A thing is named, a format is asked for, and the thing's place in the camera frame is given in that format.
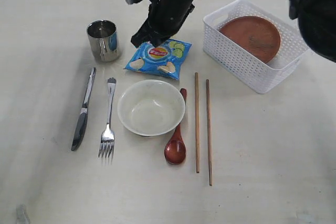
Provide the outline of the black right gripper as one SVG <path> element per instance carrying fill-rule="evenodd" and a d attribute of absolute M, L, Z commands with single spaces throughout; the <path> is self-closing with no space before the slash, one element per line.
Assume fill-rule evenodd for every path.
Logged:
<path fill-rule="evenodd" d="M 145 23 L 131 37 L 131 44 L 138 48 L 150 41 L 160 46 L 175 35 L 184 23 L 193 0 L 159 0 L 155 4 Z"/>

